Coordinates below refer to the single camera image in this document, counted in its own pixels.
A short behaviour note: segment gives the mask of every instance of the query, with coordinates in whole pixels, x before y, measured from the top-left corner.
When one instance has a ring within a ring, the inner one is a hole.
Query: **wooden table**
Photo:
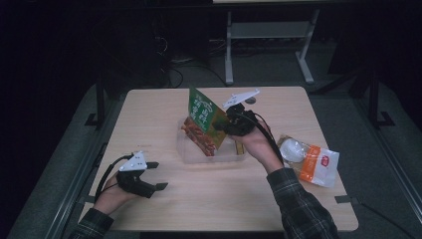
[[[252,88],[199,89],[222,106],[231,94]],[[300,87],[260,88],[247,110],[260,114],[273,135],[281,133],[327,147],[307,93]],[[281,215],[263,166],[249,154],[240,162],[185,164],[176,150],[179,120],[188,114],[188,89],[136,90],[128,93],[94,181],[95,191],[106,168],[124,154],[143,150],[156,169],[141,177],[149,183],[168,182],[150,199],[139,198],[122,206],[112,217],[113,230],[131,231],[282,231]],[[334,188],[303,182],[331,213],[340,231],[357,228],[339,175]],[[87,203],[83,215],[92,207]]]

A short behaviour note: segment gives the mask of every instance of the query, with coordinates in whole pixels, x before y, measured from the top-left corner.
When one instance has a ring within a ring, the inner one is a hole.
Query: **gray floor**
[[[233,87],[302,86],[310,92],[338,77],[326,73],[335,43],[311,45],[307,61],[316,80],[311,86],[303,80],[296,62],[295,51],[301,43],[286,41],[277,44],[277,48],[267,48],[254,56],[235,57]],[[224,77],[223,56],[212,58],[207,68],[194,61],[174,68],[183,75],[180,88],[225,87],[221,82]],[[181,80],[175,71],[170,72],[170,79],[173,86]],[[421,192],[421,131],[403,111],[394,93],[382,85],[379,110],[388,112],[396,126],[374,129],[365,115],[367,97],[352,99],[347,94],[349,86],[350,83],[346,83],[324,96],[310,96],[329,148],[340,152],[338,171],[347,194],[360,201],[360,204],[353,205],[359,228],[353,232],[341,232],[340,236],[407,237],[386,219],[364,207],[363,203],[393,220],[415,238],[420,237],[421,221],[409,203],[412,199],[408,196],[409,191],[402,187],[405,184],[403,179],[397,176],[397,172],[400,173],[397,166],[401,166],[399,169],[412,183],[411,189]],[[83,201],[81,197],[87,197],[91,187],[96,172],[95,168],[91,170],[91,165],[102,145],[108,141],[123,101],[124,96],[119,101],[106,100],[105,125],[96,129],[85,126],[88,115],[96,111],[95,87],[87,92],[9,238],[60,238],[62,234],[67,237],[80,216],[82,204],[79,201]],[[79,173],[81,169],[85,170],[84,173]],[[76,192],[72,193],[69,185],[74,184],[82,187],[74,188]],[[175,235],[144,233],[140,238],[163,237],[175,238]],[[106,238],[139,238],[139,233],[110,231]]]

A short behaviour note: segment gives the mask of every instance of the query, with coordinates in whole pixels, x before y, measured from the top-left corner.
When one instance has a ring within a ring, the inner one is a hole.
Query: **dark background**
[[[112,97],[130,88],[165,84],[165,76],[158,72],[168,59],[154,54],[156,29],[151,28],[150,18],[87,11],[105,4],[0,0],[1,238],[13,226],[80,100],[99,75]],[[131,7],[138,1],[122,4]],[[416,1],[326,9],[315,33],[318,41],[338,41],[333,73],[346,73],[369,57],[374,59],[381,81],[397,94],[420,128],[421,12]],[[202,18],[189,22],[189,14]],[[206,61],[207,37],[224,37],[221,13],[193,11],[184,17],[170,13],[166,17],[173,20],[165,32],[173,52],[184,48]],[[102,46],[113,50],[106,52]],[[137,65],[142,59],[148,61]]]

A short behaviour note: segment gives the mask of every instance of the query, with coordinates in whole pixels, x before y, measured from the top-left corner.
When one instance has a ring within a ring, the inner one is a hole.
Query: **red label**
[[[329,157],[327,155],[324,155],[320,161],[320,164],[322,166],[328,166],[329,164]]]

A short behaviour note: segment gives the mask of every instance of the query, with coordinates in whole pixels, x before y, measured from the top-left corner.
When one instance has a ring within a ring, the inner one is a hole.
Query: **clear plastic container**
[[[221,143],[214,156],[206,156],[181,129],[185,119],[181,119],[177,125],[177,151],[184,163],[213,163],[233,162],[245,159],[245,150],[238,154],[235,140],[226,137]]]

